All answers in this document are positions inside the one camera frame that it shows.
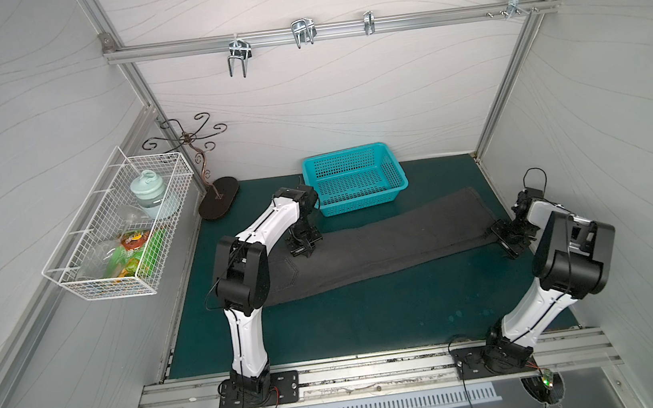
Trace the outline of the dark grey long pants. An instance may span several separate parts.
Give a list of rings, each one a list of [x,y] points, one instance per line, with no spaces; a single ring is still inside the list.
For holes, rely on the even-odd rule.
[[[308,257],[279,247],[268,258],[276,306],[493,243],[494,212],[471,188],[360,228],[324,236]]]

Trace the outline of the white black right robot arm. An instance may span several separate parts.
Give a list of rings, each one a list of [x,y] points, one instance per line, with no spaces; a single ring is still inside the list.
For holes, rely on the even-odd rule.
[[[494,374],[510,373],[531,362],[540,334],[559,314],[605,288],[615,227],[574,214],[526,187],[512,206],[511,221],[490,227],[511,257],[535,249],[533,281],[518,305],[490,328],[482,360]]]

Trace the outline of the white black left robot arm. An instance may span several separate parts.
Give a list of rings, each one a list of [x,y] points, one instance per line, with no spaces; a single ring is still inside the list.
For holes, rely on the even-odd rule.
[[[269,255],[286,236],[293,257],[311,256],[321,233],[309,216],[319,195],[307,185],[281,188],[268,208],[235,237],[216,245],[211,290],[218,297],[233,342],[232,388],[245,396],[267,396],[269,357],[263,340],[262,309],[271,289]]]

